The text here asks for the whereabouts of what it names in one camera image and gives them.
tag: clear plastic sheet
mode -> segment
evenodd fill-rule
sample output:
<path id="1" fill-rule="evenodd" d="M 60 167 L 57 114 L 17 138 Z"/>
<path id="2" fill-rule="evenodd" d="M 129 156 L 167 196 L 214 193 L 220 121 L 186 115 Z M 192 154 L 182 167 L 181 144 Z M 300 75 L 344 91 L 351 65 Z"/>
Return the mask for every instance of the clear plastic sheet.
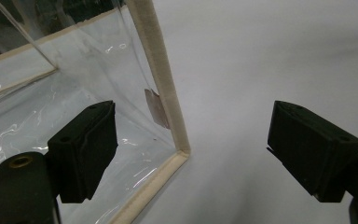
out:
<path id="1" fill-rule="evenodd" d="M 31 43 L 0 55 L 0 85 L 6 86 L 0 88 L 0 162 L 25 151 L 46 153 L 49 138 L 85 107 L 116 103 L 117 154 L 91 201 L 59 203 L 65 224 L 107 223 L 175 152 L 171 131 L 150 114 L 145 90 L 157 92 L 156 86 L 136 31 L 126 25 L 131 17 L 122 8 L 124 23 L 118 5 L 0 2 Z M 82 7 L 90 8 L 87 17 L 79 14 Z"/>

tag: white surface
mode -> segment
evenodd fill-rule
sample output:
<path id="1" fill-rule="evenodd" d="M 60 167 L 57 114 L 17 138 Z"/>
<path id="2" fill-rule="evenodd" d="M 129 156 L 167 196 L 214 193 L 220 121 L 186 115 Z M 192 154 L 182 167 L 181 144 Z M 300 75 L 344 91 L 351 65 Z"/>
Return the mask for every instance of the white surface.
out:
<path id="1" fill-rule="evenodd" d="M 274 100 L 358 136 L 358 1 L 154 2 L 193 154 L 134 223 L 349 223 L 265 148 Z"/>

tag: brass screw hole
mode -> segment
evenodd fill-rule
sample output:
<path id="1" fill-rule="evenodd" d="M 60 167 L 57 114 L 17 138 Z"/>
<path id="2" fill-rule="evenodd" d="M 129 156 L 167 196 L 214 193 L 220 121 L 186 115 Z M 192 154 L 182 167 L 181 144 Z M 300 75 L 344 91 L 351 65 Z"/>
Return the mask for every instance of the brass screw hole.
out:
<path id="1" fill-rule="evenodd" d="M 20 168 L 23 166 L 28 165 L 31 163 L 34 159 L 30 156 L 20 156 L 14 160 L 12 160 L 9 164 L 10 168 Z"/>

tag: gray floor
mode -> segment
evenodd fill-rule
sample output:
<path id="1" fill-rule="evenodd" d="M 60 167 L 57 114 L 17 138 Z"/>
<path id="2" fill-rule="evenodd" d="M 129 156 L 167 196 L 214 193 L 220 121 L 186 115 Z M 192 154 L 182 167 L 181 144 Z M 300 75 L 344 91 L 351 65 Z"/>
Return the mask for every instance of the gray floor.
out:
<path id="1" fill-rule="evenodd" d="M 154 2 L 193 155 L 135 223 L 349 223 L 266 146 L 274 100 L 358 136 L 358 1 Z"/>

